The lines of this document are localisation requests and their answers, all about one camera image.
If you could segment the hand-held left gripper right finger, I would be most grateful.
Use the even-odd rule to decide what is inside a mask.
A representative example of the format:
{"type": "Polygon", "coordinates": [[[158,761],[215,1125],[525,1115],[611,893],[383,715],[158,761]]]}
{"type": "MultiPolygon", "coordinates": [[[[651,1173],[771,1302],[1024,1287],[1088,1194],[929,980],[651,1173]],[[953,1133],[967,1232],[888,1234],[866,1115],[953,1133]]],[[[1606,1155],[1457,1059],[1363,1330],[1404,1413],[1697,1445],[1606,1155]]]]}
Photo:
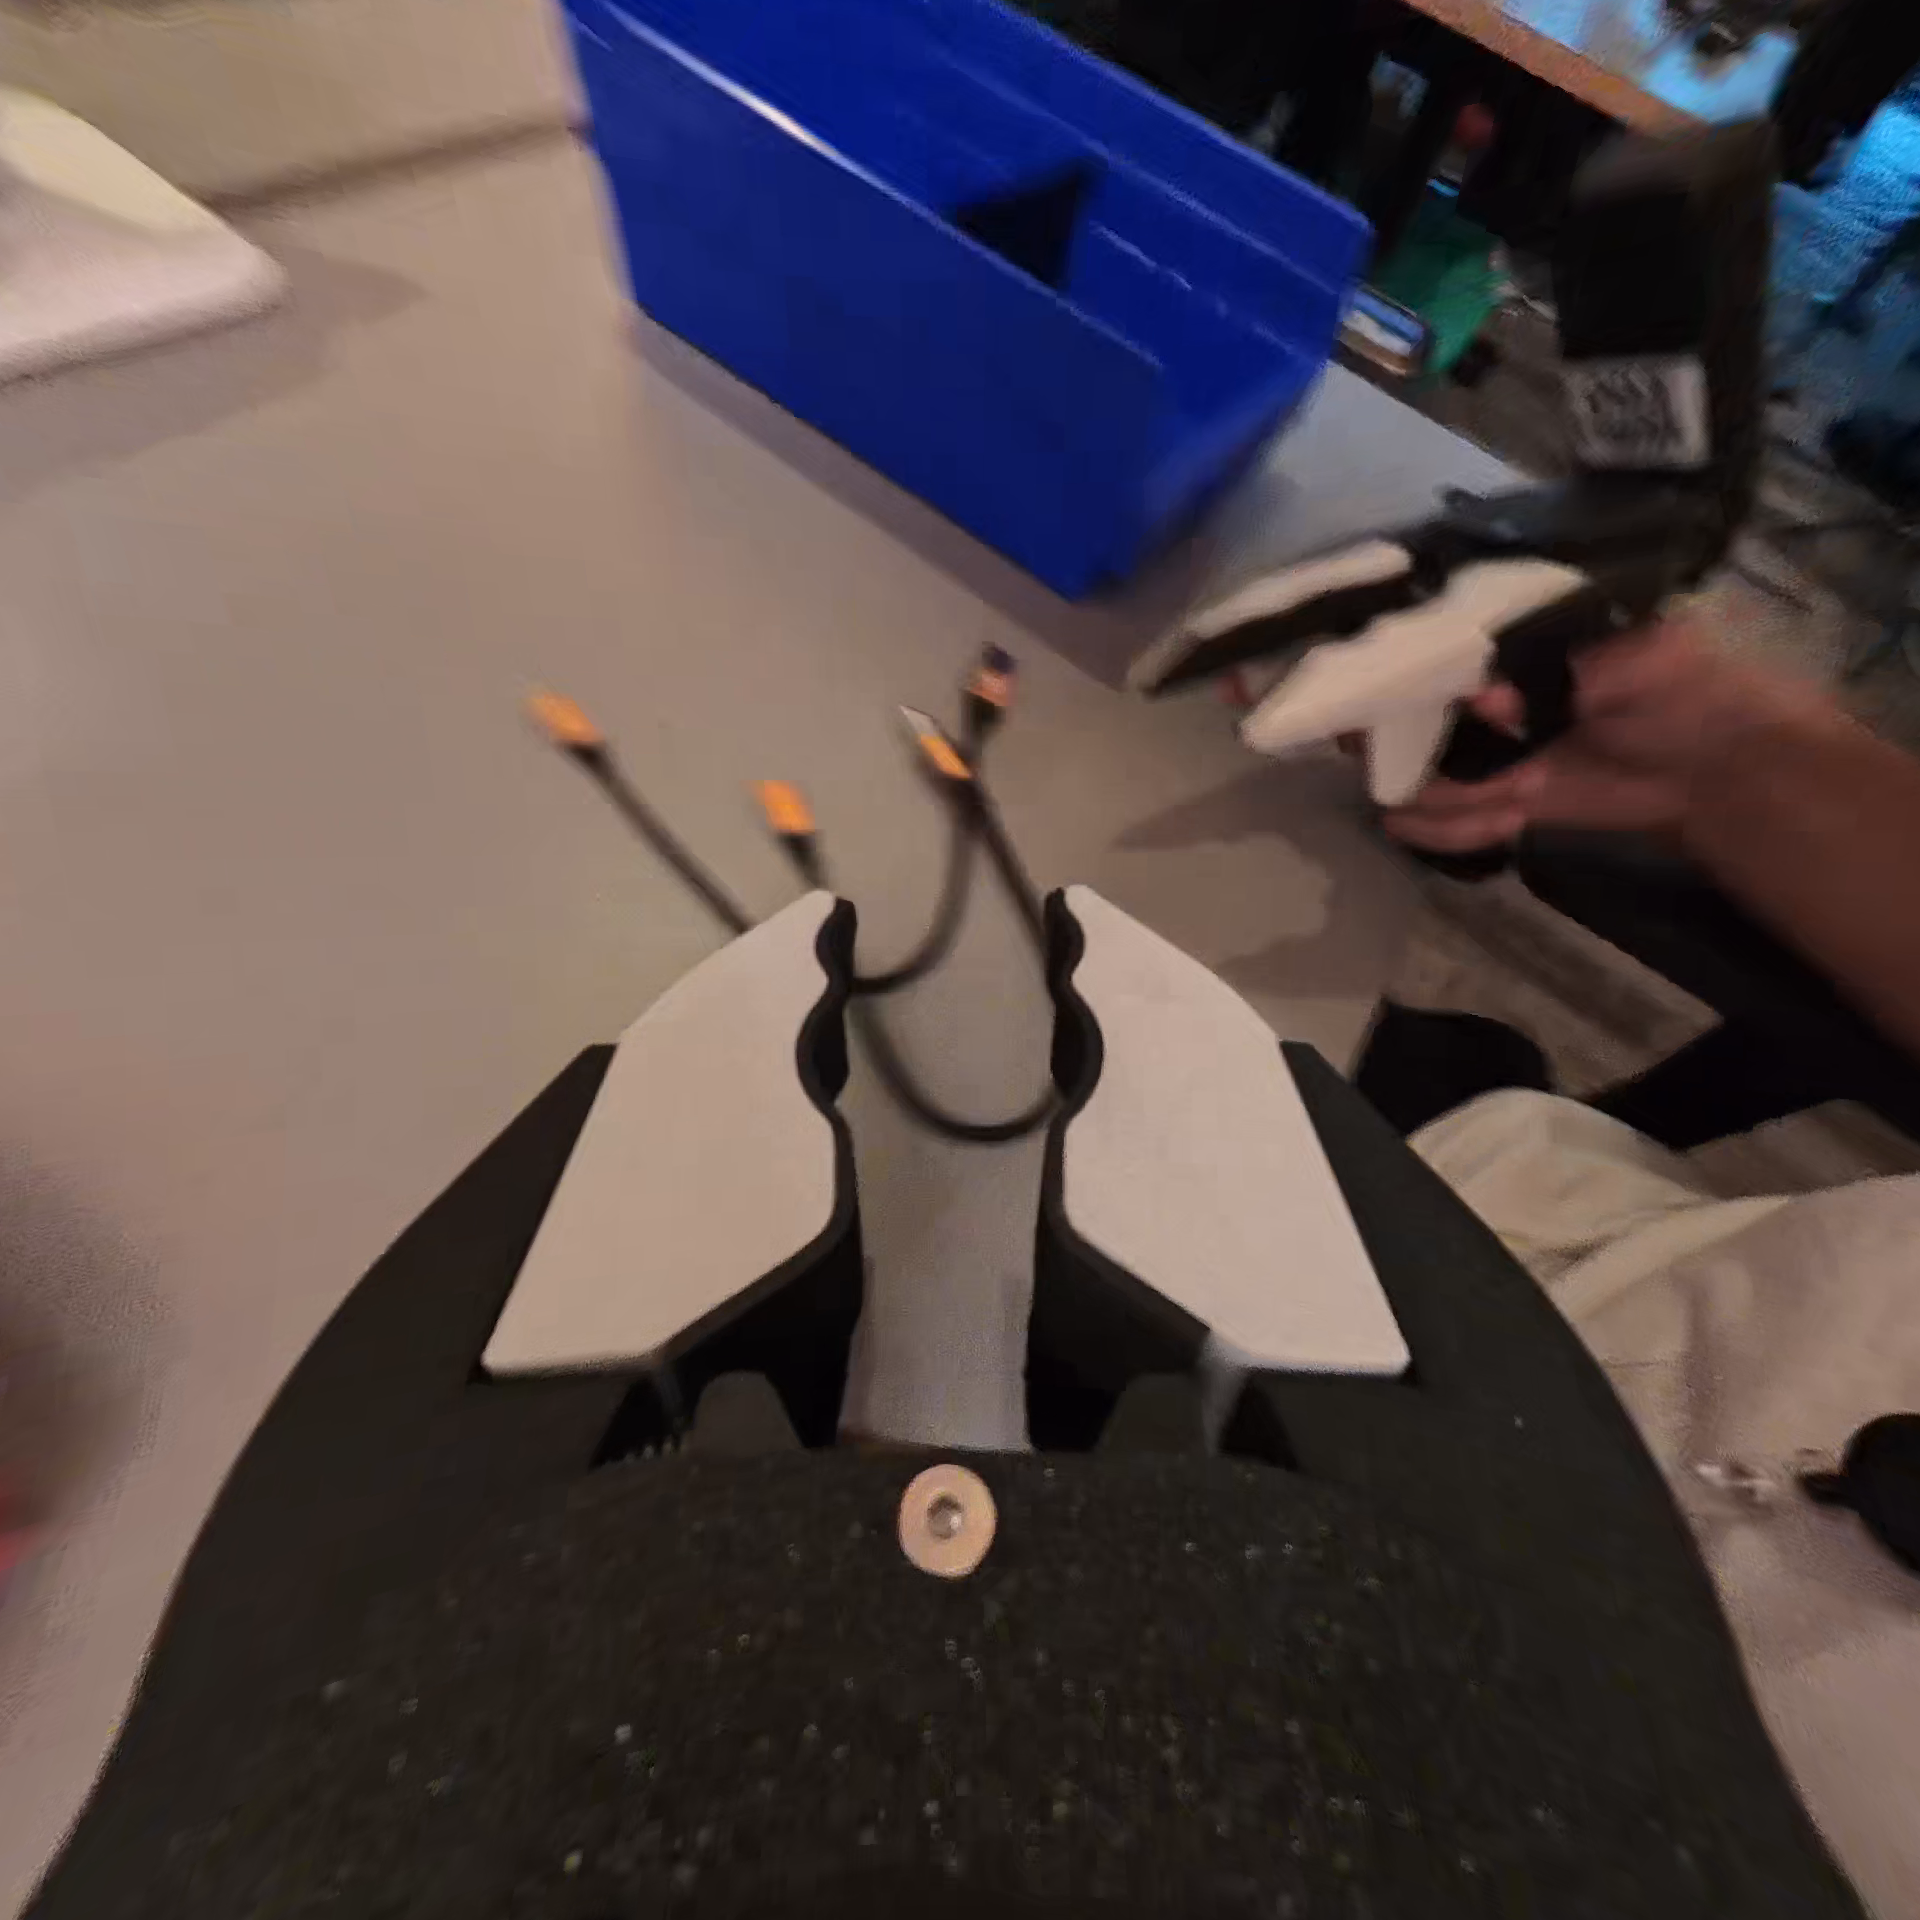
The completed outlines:
{"type": "Polygon", "coordinates": [[[1142,1380],[1204,1439],[1260,1379],[1402,1382],[1411,1350],[1273,1029],[1085,885],[1043,904],[1053,1025],[1028,1443],[1090,1452],[1142,1380]]]}

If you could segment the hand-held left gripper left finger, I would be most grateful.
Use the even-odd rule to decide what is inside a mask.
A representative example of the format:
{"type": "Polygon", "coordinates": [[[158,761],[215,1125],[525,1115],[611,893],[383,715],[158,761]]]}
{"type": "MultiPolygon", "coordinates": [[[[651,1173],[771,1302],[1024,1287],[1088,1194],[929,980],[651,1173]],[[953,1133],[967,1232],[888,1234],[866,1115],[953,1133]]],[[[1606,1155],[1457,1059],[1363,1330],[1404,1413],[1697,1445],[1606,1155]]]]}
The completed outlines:
{"type": "Polygon", "coordinates": [[[837,1443],[864,1256],[850,1077],[852,902],[811,888],[614,1040],[480,1356],[486,1380],[642,1380],[649,1437],[726,1377],[837,1443]]]}

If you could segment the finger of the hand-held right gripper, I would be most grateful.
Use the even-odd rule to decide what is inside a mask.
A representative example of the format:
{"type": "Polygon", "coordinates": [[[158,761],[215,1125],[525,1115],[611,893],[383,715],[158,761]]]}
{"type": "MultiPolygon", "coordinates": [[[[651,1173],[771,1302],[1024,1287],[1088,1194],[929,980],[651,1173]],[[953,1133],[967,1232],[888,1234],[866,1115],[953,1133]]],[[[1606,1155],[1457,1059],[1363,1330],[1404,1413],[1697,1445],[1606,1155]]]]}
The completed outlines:
{"type": "Polygon", "coordinates": [[[1367,798],[1410,805],[1435,770],[1456,706],[1487,684],[1499,637],[1584,587],[1566,565],[1470,565],[1424,605],[1314,647],[1242,721],[1239,743],[1284,759],[1361,736],[1367,798]]]}
{"type": "Polygon", "coordinates": [[[1402,540],[1369,539],[1288,563],[1186,612],[1127,668],[1127,688],[1163,699],[1268,661],[1295,661],[1404,611],[1417,563],[1402,540]]]}

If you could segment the blue plastic bin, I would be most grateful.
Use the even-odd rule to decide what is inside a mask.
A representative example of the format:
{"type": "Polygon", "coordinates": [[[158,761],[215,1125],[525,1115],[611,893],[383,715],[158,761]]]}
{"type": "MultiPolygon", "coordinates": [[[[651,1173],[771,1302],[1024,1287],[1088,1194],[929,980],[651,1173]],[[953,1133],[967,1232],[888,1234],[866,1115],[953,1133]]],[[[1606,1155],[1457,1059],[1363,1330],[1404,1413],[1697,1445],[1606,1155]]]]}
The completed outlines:
{"type": "Polygon", "coordinates": [[[1366,218],[1003,4],[559,6],[636,307],[1070,603],[1300,412],[1366,218]],[[951,225],[1106,169],[1053,294],[951,225]]]}

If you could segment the person's right forearm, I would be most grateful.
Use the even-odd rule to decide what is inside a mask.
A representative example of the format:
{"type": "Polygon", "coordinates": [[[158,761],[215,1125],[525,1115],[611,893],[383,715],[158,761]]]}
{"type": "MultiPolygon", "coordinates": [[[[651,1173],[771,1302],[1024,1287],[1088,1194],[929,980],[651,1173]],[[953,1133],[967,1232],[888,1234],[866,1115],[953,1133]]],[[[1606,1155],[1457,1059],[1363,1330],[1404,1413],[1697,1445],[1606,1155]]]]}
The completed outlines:
{"type": "Polygon", "coordinates": [[[1683,781],[1692,861],[1908,1056],[1918,765],[1810,683],[1710,654],[1683,781]]]}

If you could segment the wooden work table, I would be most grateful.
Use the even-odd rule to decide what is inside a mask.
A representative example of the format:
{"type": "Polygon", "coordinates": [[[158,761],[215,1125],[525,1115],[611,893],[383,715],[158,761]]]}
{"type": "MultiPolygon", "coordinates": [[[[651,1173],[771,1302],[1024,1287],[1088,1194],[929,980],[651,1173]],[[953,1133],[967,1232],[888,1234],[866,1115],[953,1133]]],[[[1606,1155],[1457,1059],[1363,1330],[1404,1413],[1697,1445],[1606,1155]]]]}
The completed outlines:
{"type": "Polygon", "coordinates": [[[1670,35],[1644,4],[1402,2],[1399,9],[1633,133],[1681,133],[1704,116],[1662,84],[1670,35]]]}

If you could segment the black bin divider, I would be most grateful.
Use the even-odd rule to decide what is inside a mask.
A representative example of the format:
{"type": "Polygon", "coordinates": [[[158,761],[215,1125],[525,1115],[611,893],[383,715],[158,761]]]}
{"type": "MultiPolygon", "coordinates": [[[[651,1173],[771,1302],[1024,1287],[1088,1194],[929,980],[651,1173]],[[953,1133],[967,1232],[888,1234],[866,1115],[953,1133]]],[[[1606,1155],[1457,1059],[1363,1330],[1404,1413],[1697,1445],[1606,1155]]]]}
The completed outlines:
{"type": "Polygon", "coordinates": [[[950,227],[1033,285],[1064,294],[1084,212],[1103,179],[1106,167],[1092,156],[1049,164],[956,206],[950,227]]]}

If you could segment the white shirt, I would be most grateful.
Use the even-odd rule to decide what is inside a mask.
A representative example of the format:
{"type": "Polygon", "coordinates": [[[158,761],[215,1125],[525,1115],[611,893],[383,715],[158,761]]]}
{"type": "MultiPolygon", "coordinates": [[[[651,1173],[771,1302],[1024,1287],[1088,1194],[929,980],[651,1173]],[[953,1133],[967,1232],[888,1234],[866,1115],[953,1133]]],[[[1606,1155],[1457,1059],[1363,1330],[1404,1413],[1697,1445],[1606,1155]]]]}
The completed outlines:
{"type": "Polygon", "coordinates": [[[1799,1484],[1918,1411],[1915,1174],[1720,1199],[1689,1161],[1532,1091],[1407,1145],[1607,1377],[1840,1869],[1874,1916],[1915,1916],[1915,1572],[1799,1484]]]}

